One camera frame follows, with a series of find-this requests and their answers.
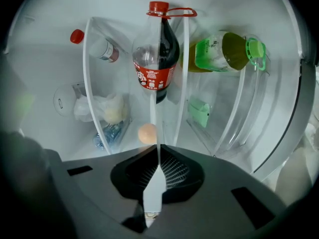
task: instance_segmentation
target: refrigerator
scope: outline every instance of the refrigerator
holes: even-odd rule
[[[262,181],[296,148],[311,114],[317,51],[305,22],[289,0],[160,0],[198,15],[169,21],[184,60],[177,63],[167,98],[155,104],[144,94],[132,61],[132,43],[150,1],[25,0],[1,54],[7,131],[18,130],[69,161],[143,149],[138,130],[153,123],[159,144],[225,159]],[[85,32],[79,45],[70,42],[75,29]],[[189,46],[219,30],[265,43],[266,70],[247,64],[235,73],[188,72]],[[89,55],[95,33],[117,45],[118,61]],[[93,104],[94,96],[109,94],[121,94],[128,107],[114,146],[108,145]],[[74,117],[81,95],[88,99],[91,122]],[[209,104],[207,127],[188,111],[194,97]],[[96,133],[104,150],[93,143]],[[165,189],[160,171],[152,180],[151,193]],[[154,201],[146,211],[160,211]]]

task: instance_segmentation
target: transparent door bin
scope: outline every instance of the transparent door bin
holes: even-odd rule
[[[88,20],[83,44],[83,70],[86,96],[97,129],[97,148],[108,154],[121,151],[123,136],[130,124],[129,49],[131,41],[123,29],[127,24],[103,18]],[[97,54],[97,36],[105,38],[119,52],[116,60]]]
[[[237,73],[191,74],[195,90],[188,102],[187,122],[212,156],[229,158],[233,152],[228,150],[245,144],[264,99],[268,73],[249,63]],[[205,104],[209,106],[208,118],[189,112],[194,98],[203,102],[202,111]]]

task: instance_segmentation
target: plastic bag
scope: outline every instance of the plastic bag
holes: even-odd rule
[[[94,96],[93,99],[93,106],[99,120],[115,125],[127,118],[128,106],[124,102],[123,95],[109,94],[106,98]],[[74,116],[83,122],[93,121],[87,97],[81,96],[76,101]]]

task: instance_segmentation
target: green bottle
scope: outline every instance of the green bottle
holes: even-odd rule
[[[257,63],[258,58],[262,58],[262,66]],[[265,69],[266,46],[255,38],[245,40],[237,34],[218,31],[196,44],[195,65],[201,69],[238,71],[249,61],[258,69]]]

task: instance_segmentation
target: egg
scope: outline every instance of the egg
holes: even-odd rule
[[[144,144],[156,144],[156,126],[151,123],[141,126],[139,129],[139,139]]]

